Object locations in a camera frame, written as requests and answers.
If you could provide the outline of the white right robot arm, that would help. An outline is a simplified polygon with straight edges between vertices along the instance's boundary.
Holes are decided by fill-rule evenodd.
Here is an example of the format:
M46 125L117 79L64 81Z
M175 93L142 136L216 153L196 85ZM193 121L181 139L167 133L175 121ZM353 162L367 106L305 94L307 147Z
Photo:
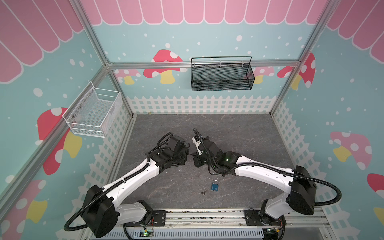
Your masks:
M247 177L272 185L282 191L279 196L264 200L252 219L272 225L291 212L312 216L315 211L316 184L309 180L303 167L296 169L265 165L235 152L223 152L209 138L193 137L197 148L194 164L197 168L208 165L215 174Z

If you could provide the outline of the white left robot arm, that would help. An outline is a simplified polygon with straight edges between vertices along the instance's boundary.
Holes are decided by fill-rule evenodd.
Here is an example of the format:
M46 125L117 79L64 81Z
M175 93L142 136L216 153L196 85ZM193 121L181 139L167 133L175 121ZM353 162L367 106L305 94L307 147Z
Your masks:
M141 185L171 167L183 166L190 144L170 135L146 154L145 160L123 177L103 187L92 186L86 193L80 216L94 236L101 238L115 226L136 223L146 227L153 220L153 209L140 200L126 207L123 201Z

